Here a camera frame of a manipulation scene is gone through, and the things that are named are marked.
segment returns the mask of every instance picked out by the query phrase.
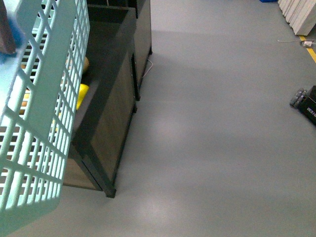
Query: yellow tape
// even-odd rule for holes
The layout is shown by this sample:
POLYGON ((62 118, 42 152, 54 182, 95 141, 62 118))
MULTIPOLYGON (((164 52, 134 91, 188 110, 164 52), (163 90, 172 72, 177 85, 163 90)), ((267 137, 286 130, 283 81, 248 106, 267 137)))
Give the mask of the yellow tape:
MULTIPOLYGON (((306 40, 306 38, 304 36, 300 36, 301 40, 306 40)), ((314 52, 314 50, 312 48, 306 48, 308 53, 310 53, 311 57, 313 58, 314 62, 316 63, 316 53, 314 52)))

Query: cabinet leg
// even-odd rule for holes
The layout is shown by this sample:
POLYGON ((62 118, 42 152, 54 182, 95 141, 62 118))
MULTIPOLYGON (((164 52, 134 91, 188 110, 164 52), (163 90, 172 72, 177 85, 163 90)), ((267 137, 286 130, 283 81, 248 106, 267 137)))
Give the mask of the cabinet leg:
POLYGON ((135 100, 136 100, 136 101, 140 101, 140 95, 139 95, 138 92, 137 92, 137 94, 136 94, 136 96, 135 96, 135 100))
POLYGON ((106 194, 107 198, 115 198, 115 194, 117 191, 114 189, 114 191, 111 194, 106 194))
POLYGON ((153 48, 150 46, 150 49, 149 49, 149 55, 152 55, 153 54, 153 48))
POLYGON ((134 107, 133 107, 133 113, 135 114, 137 112, 137 105, 136 103, 134 104, 134 107))

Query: light blue plastic crate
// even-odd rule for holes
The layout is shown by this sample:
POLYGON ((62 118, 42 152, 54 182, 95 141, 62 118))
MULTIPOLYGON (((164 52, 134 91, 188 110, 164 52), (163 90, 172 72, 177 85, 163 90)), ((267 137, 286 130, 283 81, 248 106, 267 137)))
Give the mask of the light blue plastic crate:
POLYGON ((0 58, 0 236, 56 208, 89 34, 86 0, 4 0, 17 50, 0 58))

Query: dark wooden cabinet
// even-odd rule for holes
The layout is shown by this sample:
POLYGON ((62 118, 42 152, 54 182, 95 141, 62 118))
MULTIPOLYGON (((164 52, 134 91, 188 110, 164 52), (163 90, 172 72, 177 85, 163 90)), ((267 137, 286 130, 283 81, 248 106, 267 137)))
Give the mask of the dark wooden cabinet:
MULTIPOLYGON (((88 4, 107 5, 107 0, 88 0, 88 4)), ((132 7, 136 11, 136 31, 134 34, 135 48, 135 96, 140 100, 140 87, 147 65, 147 59, 152 54, 152 25, 150 0, 108 0, 110 7, 124 10, 132 7)))
POLYGON ((136 111, 132 57, 135 10, 90 6, 82 82, 88 93, 76 113, 64 185, 115 196, 114 182, 127 131, 136 111))

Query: white cable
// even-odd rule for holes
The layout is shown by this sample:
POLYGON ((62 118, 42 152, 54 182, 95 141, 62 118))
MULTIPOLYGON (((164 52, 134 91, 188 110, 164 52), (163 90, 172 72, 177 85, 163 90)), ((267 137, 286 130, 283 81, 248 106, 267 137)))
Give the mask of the white cable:
POLYGON ((277 40, 278 42, 281 42, 281 43, 292 43, 292 42, 299 42, 299 41, 302 41, 300 39, 297 39, 297 40, 292 40, 292 41, 281 41, 281 40, 277 40))
POLYGON ((149 59, 147 59, 148 62, 150 62, 152 65, 149 67, 149 69, 147 70, 147 72, 144 73, 143 78, 147 75, 147 73, 153 68, 154 64, 152 61, 150 61, 149 59))
MULTIPOLYGON (((277 40, 277 41, 281 43, 303 42, 303 40, 301 39, 291 40, 291 41, 281 41, 281 40, 277 40)), ((316 41, 316 39, 306 39, 304 41, 316 41)))

